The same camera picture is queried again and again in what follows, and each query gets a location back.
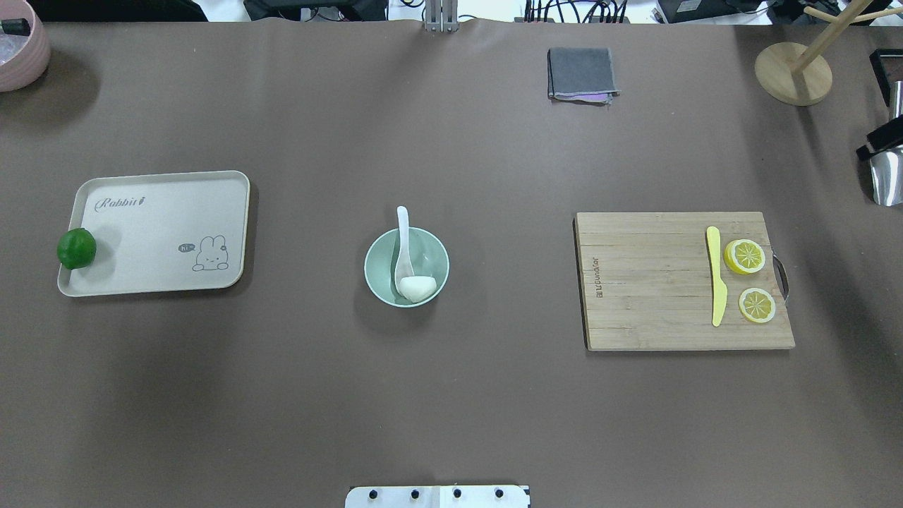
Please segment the white pillar mount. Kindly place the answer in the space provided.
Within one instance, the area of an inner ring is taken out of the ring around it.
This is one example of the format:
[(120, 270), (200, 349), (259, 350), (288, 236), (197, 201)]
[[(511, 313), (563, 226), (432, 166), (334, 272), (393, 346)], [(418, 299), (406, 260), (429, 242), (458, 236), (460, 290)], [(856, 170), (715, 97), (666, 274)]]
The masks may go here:
[(351, 488), (345, 507), (530, 507), (528, 486), (407, 485)]

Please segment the bamboo cutting board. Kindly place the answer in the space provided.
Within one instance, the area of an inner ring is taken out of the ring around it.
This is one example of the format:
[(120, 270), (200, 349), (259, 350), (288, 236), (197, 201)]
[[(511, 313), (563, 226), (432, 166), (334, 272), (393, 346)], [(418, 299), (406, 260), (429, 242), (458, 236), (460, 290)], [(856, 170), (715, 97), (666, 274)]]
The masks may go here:
[[(727, 266), (727, 305), (712, 325), (712, 277), (705, 231), (720, 244), (747, 238), (765, 251), (765, 266), (737, 274)], [(761, 212), (579, 212), (574, 220), (583, 322), (589, 351), (718, 351), (792, 349), (794, 335), (772, 267)], [(738, 297), (749, 287), (777, 303), (765, 324), (745, 319)]]

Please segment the metal scoop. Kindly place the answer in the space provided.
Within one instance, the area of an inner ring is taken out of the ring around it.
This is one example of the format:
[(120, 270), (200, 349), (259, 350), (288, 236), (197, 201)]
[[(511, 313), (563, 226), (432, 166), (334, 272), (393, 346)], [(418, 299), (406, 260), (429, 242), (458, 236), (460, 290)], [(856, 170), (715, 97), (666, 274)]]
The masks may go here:
[(887, 207), (902, 202), (901, 86), (891, 87), (889, 121), (868, 135), (873, 200)]

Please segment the yellow plastic knife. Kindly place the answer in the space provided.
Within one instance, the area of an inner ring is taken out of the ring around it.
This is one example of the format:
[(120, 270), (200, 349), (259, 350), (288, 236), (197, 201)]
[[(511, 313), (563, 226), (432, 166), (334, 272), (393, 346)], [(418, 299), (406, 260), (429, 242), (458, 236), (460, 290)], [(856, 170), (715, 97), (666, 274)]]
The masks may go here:
[(710, 263), (710, 279), (712, 280), (712, 325), (720, 326), (727, 305), (727, 285), (720, 276), (722, 264), (722, 244), (720, 244), (720, 230), (715, 226), (709, 226), (705, 231), (705, 239)]

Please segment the lemon half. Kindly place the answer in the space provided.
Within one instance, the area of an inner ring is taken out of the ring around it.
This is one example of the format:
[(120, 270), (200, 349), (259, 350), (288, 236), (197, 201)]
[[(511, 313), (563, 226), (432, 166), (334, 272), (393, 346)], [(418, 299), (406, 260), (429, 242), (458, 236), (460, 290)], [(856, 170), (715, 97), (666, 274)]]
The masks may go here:
[(777, 303), (770, 292), (760, 287), (749, 287), (738, 297), (738, 308), (743, 318), (756, 324), (771, 321), (777, 312)]
[(765, 266), (765, 251), (747, 238), (730, 241), (725, 246), (723, 258), (726, 266), (737, 274), (755, 274)]

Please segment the grey folded cloth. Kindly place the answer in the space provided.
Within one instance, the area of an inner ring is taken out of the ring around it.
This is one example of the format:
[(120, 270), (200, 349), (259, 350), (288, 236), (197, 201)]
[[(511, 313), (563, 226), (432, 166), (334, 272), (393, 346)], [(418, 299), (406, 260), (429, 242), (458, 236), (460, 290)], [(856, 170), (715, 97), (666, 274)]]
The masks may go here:
[(607, 47), (553, 47), (546, 60), (550, 99), (609, 105), (622, 93)]

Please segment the aluminium frame post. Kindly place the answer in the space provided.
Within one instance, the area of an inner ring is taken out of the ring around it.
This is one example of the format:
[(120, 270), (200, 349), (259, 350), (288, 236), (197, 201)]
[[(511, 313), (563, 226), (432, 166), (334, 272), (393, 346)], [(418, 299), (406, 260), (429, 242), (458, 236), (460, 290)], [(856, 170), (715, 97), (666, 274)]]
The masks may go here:
[(459, 23), (457, 0), (426, 0), (423, 26), (426, 32), (457, 32)]

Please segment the wooden mug tree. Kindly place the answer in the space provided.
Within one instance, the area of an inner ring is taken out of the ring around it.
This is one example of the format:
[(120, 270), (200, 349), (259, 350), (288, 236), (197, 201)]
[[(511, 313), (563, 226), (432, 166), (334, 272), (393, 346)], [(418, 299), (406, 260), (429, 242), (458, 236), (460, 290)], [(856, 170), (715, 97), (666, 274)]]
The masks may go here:
[(825, 20), (827, 27), (808, 46), (796, 42), (780, 42), (759, 52), (754, 66), (758, 83), (772, 97), (789, 105), (807, 107), (825, 99), (831, 90), (832, 71), (822, 53), (829, 45), (852, 23), (902, 13), (902, 8), (862, 13), (869, 4), (870, 1), (851, 2), (838, 16), (806, 7), (804, 13)]

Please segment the green lime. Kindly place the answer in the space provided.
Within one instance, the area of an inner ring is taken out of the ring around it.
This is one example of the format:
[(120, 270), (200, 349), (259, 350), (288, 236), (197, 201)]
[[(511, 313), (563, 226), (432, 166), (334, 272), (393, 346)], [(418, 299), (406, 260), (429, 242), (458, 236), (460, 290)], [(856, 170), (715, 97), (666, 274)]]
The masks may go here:
[(70, 229), (59, 238), (56, 255), (67, 270), (90, 266), (97, 254), (97, 242), (85, 228)]

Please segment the white ceramic spoon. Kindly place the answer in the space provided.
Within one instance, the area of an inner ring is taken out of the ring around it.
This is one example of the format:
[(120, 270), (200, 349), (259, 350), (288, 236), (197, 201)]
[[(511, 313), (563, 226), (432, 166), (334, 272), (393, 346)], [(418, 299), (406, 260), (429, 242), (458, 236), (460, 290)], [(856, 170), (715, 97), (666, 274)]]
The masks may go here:
[(394, 264), (394, 283), (401, 277), (415, 276), (409, 252), (409, 215), (406, 206), (396, 207), (398, 219), (398, 256)]

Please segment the lemon half left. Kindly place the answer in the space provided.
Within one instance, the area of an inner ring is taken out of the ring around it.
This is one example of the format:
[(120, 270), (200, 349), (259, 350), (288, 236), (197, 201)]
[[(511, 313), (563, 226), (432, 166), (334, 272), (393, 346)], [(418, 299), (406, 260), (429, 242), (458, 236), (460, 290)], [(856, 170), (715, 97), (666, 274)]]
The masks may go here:
[(777, 303), (770, 292), (760, 287), (749, 287), (738, 297), (738, 308), (743, 318), (756, 324), (771, 321), (777, 312)]

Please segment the cream rabbit tray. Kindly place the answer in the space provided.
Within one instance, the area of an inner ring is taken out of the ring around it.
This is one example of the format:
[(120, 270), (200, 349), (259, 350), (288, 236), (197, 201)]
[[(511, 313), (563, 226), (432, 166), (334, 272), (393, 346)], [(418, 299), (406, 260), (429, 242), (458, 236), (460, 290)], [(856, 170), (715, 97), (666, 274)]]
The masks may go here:
[(70, 228), (97, 242), (93, 263), (59, 270), (70, 297), (223, 289), (244, 271), (250, 181), (242, 171), (93, 178)]

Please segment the pink bowl with ice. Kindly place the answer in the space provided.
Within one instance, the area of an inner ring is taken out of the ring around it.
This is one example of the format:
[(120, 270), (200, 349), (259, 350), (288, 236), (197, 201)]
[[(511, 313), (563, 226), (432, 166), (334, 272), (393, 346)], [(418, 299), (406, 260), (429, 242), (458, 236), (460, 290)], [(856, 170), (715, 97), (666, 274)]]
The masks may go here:
[(1, 91), (23, 89), (47, 70), (51, 45), (42, 20), (26, 1), (2, 1), (3, 20), (23, 18), (31, 28), (27, 36), (2, 35)]

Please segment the lemon half right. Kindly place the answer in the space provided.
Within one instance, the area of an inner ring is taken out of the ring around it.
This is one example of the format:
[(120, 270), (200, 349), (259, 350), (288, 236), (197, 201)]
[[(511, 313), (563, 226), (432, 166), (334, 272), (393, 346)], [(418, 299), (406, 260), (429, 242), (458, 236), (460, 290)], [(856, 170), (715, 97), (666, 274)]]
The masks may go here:
[(765, 251), (747, 238), (730, 241), (725, 246), (723, 258), (726, 266), (737, 274), (755, 274), (765, 266)]

